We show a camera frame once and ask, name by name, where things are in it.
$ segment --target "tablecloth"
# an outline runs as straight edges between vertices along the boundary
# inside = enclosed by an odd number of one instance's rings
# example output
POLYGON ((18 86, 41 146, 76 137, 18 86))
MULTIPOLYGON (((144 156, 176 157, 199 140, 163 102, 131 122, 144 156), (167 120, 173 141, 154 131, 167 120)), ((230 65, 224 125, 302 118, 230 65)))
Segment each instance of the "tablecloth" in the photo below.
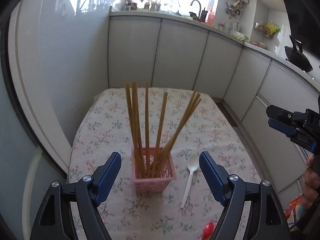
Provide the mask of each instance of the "tablecloth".
MULTIPOLYGON (((149 89, 150 145, 156 142, 165 91, 168 92, 168 100, 161 145, 165 145, 174 134, 192 93, 177 89, 149 89)), ((145 89, 138 89, 143 144, 144 93, 145 89)), ((98 207, 113 240, 201 239, 204 226, 211 220, 217 223, 223 207, 213 198, 200 169, 193 175, 185 207, 180 208, 189 176, 187 159, 192 154, 208 151, 229 173, 239 175, 244 181, 260 182, 238 135, 215 102, 205 94, 201 94, 201 99, 172 149, 177 180, 172 181, 162 193, 136 194, 131 182, 132 138, 125 90, 105 90, 86 114, 74 140, 68 182, 91 175, 112 152, 121 154, 121 170, 108 199, 98 207)), ((243 237, 249 208, 249 203, 245 203, 236 239, 243 237)), ((72 212, 79 239, 86 239, 75 203, 72 203, 72 212)))

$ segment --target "orange bottle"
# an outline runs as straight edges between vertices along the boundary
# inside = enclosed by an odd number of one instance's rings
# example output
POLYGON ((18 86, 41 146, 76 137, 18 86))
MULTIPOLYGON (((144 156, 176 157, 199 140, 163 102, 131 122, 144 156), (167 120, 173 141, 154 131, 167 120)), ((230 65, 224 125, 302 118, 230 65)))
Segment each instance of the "orange bottle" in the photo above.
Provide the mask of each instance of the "orange bottle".
POLYGON ((214 16, 215 16, 215 14, 214 14, 214 12, 212 11, 212 9, 211 9, 211 7, 210 7, 210 9, 209 9, 209 16, 208 16, 208 21, 207 21, 209 25, 213 25, 214 16))

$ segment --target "finger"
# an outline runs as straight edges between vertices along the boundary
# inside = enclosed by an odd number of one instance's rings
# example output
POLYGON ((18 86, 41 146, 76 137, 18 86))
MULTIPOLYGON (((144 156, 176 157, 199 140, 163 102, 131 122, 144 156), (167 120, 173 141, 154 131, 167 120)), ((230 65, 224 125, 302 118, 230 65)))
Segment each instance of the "finger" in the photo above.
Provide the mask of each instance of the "finger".
POLYGON ((308 167, 312 167, 313 163, 315 161, 315 158, 313 155, 310 155, 308 158, 307 158, 307 161, 306 161, 306 164, 308 167))
POLYGON ((305 198, 311 203, 313 203, 318 197, 318 192, 306 184, 302 185, 302 192, 305 198))
POLYGON ((312 203, 308 201, 303 194, 300 196, 300 204, 306 209, 309 209, 312 206, 312 203))
POLYGON ((319 188, 320 186, 320 178, 318 174, 316 174, 312 168, 307 168, 303 174, 303 177, 306 181, 306 184, 314 189, 319 188))

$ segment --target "faucet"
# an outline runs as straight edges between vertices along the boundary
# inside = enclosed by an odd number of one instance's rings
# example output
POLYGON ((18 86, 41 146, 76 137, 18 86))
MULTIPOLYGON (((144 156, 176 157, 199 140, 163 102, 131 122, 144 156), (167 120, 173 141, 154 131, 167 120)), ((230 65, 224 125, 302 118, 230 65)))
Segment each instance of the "faucet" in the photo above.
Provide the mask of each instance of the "faucet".
POLYGON ((200 14, 201 14, 201 3, 198 1, 198 0, 193 0, 191 3, 190 3, 190 6, 192 6, 193 2, 194 1, 197 1, 199 3, 199 15, 198 15, 198 18, 200 19, 200 14))

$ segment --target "pink basket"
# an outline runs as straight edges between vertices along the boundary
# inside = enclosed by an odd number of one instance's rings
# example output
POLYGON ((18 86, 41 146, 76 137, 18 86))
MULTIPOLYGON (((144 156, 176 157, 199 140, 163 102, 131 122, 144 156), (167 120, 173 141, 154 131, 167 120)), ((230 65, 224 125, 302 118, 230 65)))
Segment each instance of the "pink basket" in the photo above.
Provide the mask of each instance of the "pink basket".
MULTIPOLYGON (((146 149, 142 149, 142 153, 144 156, 144 165, 146 168, 146 149)), ((153 162, 155 148, 150 148, 150 162, 153 162)), ((177 179, 176 171, 173 166, 173 161, 171 154, 167 158, 164 163, 164 166, 160 172, 160 178, 152 178, 152 179, 138 179, 136 178, 135 172, 135 161, 134 161, 134 149, 133 146, 131 147, 131 166, 132 166, 132 181, 136 186, 136 193, 143 193, 143 192, 162 192, 165 188, 169 185, 172 180, 177 179)))

